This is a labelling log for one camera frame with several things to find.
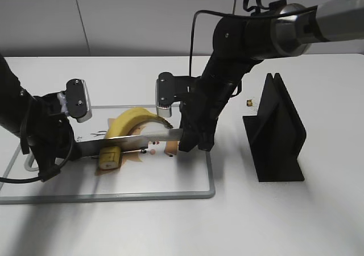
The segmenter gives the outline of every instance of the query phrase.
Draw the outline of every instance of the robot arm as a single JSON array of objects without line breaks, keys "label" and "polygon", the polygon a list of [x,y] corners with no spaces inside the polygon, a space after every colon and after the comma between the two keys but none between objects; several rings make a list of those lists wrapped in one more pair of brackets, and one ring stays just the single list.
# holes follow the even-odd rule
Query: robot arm
[{"label": "robot arm", "polygon": [[334,0],[307,10],[285,0],[270,3],[269,8],[258,4],[246,9],[255,9],[252,17],[225,14],[219,21],[213,53],[200,77],[159,75],[157,111],[168,116],[171,104],[180,101],[179,150],[197,145],[211,150],[220,112],[243,75],[264,59],[299,56],[311,43],[364,38],[364,0]]}]

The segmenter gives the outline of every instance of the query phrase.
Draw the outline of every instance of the black plastic holder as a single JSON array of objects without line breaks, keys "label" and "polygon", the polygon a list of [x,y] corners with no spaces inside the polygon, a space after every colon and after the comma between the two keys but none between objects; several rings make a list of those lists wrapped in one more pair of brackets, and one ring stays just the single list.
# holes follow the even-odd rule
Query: black plastic holder
[{"label": "black plastic holder", "polygon": [[304,181],[306,130],[279,73],[267,74],[258,114],[243,117],[259,182]]}]

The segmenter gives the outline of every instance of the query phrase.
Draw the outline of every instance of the gray wall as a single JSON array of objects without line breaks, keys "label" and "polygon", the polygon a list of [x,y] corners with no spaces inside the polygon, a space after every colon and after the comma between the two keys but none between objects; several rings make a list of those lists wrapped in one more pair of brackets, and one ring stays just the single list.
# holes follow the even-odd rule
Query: gray wall
[{"label": "gray wall", "polygon": [[[324,1],[328,0],[288,0],[306,6]],[[232,5],[233,0],[0,0],[0,52],[5,56],[187,55],[193,13],[231,12]],[[241,5],[238,0],[237,13],[245,14]],[[217,21],[212,16],[198,18],[195,54],[211,52]],[[364,53],[364,41],[316,44],[310,52]]]}]

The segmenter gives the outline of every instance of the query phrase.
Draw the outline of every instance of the banana piece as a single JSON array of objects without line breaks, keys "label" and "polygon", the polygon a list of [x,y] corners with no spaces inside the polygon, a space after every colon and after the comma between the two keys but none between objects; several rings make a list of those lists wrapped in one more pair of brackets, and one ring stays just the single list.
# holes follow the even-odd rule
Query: banana piece
[{"label": "banana piece", "polygon": [[[135,107],[126,110],[111,124],[105,138],[122,137],[128,135],[129,132],[138,124],[148,121],[158,121],[167,128],[173,126],[164,118],[149,112],[142,107]],[[98,166],[101,170],[110,170],[119,167],[121,158],[121,149],[118,146],[105,147],[100,150],[100,158]]]}]

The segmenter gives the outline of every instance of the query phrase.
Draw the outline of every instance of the table surface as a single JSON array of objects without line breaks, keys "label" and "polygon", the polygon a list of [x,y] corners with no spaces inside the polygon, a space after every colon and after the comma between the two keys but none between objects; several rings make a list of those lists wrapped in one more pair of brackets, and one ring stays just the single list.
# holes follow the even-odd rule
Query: table surface
[{"label": "table surface", "polygon": [[[194,59],[195,76],[207,60]],[[160,72],[188,73],[187,57],[7,61],[32,94],[85,79],[93,105],[153,104]],[[211,152],[214,198],[1,205],[0,255],[363,255],[363,69],[362,55],[264,61],[220,116]],[[301,183],[257,181],[242,115],[257,112],[268,72],[280,72],[307,130]],[[6,166],[19,141],[0,129],[0,143]]]}]

